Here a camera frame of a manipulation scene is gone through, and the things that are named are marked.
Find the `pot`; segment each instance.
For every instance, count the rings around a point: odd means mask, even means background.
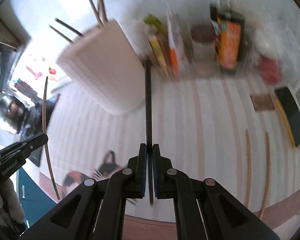
[[[18,134],[26,111],[28,109],[15,96],[4,95],[0,100],[0,128]]]

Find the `table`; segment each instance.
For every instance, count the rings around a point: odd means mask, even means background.
[[[269,133],[271,180],[263,221],[272,229],[300,211],[300,150],[293,149],[279,112],[255,112],[250,94],[273,91],[258,76],[244,78],[163,81],[152,75],[153,143],[173,167],[189,177],[216,179],[244,203],[247,187],[248,129],[252,156],[249,209],[258,215],[266,182],[265,132]],[[56,183],[68,192],[102,163],[123,168],[146,141],[145,105],[131,114],[111,116],[75,83],[59,91],[48,128],[49,152]],[[115,157],[108,154],[113,150]],[[43,156],[35,182],[55,198]],[[66,178],[74,181],[66,185]],[[154,200],[148,193],[136,206],[127,203],[126,214],[143,219],[174,222],[172,200]]]

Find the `white plastic container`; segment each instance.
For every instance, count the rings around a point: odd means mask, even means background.
[[[115,20],[83,35],[61,53],[57,64],[109,114],[128,114],[145,99],[141,62]]]

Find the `silver bolt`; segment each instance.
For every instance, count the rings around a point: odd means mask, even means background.
[[[123,170],[122,170],[122,173],[123,173],[124,175],[130,175],[130,174],[132,173],[132,169],[129,169],[129,168],[123,169]]]
[[[168,169],[168,170],[167,170],[167,173],[168,173],[169,175],[176,175],[176,174],[177,174],[177,171],[176,171],[175,169]]]
[[[84,181],[84,184],[89,187],[89,186],[92,186],[94,184],[94,180],[93,179],[86,179]]]
[[[205,180],[205,183],[208,185],[208,186],[214,186],[216,184],[216,181],[214,179],[206,179]]]

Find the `brown tag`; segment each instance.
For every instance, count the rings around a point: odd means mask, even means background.
[[[250,95],[250,97],[255,111],[274,110],[270,94]]]

